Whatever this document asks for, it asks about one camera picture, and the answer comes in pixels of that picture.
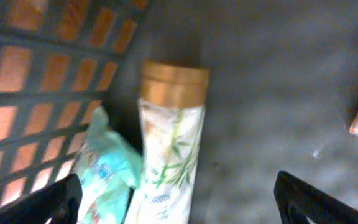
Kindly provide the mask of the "grey plastic mesh basket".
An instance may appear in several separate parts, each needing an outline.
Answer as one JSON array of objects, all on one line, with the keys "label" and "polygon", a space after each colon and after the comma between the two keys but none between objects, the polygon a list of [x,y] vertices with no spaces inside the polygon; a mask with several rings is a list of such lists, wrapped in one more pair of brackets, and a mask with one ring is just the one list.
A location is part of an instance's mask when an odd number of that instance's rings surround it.
[{"label": "grey plastic mesh basket", "polygon": [[358,210],[358,1],[0,0],[0,208],[69,173],[93,110],[142,150],[147,60],[210,71],[190,223],[279,223],[285,170]]}]

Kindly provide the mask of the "white bamboo print tube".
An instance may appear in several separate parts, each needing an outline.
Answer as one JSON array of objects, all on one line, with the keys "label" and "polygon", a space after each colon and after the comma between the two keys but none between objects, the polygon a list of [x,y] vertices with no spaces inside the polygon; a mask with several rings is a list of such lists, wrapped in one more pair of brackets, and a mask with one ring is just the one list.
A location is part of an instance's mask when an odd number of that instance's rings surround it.
[{"label": "white bamboo print tube", "polygon": [[146,61],[138,100],[144,168],[125,223],[188,223],[209,70]]}]

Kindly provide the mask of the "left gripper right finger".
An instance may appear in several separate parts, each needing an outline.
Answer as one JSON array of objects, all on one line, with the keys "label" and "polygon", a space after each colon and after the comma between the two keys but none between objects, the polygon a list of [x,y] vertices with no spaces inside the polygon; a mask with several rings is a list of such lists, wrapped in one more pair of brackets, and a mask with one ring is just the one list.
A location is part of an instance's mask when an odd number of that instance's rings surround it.
[{"label": "left gripper right finger", "polygon": [[358,210],[286,171],[277,174],[274,196],[283,224],[310,221],[358,224]]}]

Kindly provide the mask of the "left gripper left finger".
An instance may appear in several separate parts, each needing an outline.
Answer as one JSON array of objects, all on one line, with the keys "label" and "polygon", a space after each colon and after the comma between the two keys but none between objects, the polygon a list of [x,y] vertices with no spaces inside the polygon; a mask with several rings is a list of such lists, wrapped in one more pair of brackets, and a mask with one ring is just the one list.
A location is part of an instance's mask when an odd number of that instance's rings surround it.
[{"label": "left gripper left finger", "polygon": [[0,208],[0,223],[75,224],[81,199],[80,180],[76,174],[70,174],[18,202]]}]

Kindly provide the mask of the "teal wet wipes pack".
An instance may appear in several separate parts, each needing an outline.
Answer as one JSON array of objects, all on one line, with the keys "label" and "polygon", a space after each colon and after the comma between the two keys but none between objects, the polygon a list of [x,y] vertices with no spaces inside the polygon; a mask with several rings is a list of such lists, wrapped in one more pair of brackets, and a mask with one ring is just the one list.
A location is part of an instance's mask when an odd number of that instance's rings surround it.
[{"label": "teal wet wipes pack", "polygon": [[140,185],[142,156],[108,123],[104,108],[97,107],[78,152],[78,223],[122,223],[130,192]]}]

